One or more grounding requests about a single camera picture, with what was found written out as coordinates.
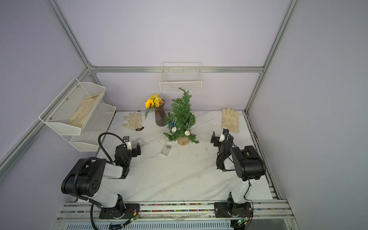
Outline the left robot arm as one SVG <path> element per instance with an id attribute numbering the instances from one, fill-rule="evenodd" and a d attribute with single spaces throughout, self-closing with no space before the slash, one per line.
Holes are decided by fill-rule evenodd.
<path id="1" fill-rule="evenodd" d="M 61 184 L 63 194 L 88 201 L 98 207 L 99 219 L 132 219 L 138 216 L 140 204 L 125 204 L 120 194 L 102 185 L 102 179 L 125 179 L 131 158 L 141 155 L 140 144 L 128 149 L 127 144 L 116 147 L 116 163 L 106 159 L 90 157 L 79 159 Z"/>

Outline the small green christmas tree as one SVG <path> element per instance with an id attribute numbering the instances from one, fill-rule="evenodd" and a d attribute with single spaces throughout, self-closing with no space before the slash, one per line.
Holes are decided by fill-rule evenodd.
<path id="1" fill-rule="evenodd" d="M 197 135 L 191 131 L 191 128 L 196 124 L 196 117 L 191 110 L 190 100 L 192 96 L 189 94 L 189 91 L 184 88 L 179 87 L 178 89 L 182 91 L 183 95 L 172 100 L 172 110 L 167 113 L 166 119 L 168 131 L 163 134 L 169 142 L 178 141 L 180 138 L 186 138 L 190 143 L 199 144 Z M 174 122 L 174 127 L 177 127 L 177 131 L 175 133 L 171 132 L 171 122 Z M 191 132 L 190 136 L 185 135 L 186 130 Z"/>

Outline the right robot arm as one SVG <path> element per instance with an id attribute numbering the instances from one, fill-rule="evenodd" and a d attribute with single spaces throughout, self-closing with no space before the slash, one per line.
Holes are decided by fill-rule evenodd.
<path id="1" fill-rule="evenodd" d="M 229 192 L 226 202 L 214 203 L 217 218 L 246 218 L 254 216 L 254 203 L 249 198 L 255 183 L 266 174 L 266 166 L 252 145 L 239 148 L 228 129 L 218 137 L 212 134 L 210 142 L 218 148 L 216 167 L 223 172 L 234 171 L 240 185 Z"/>

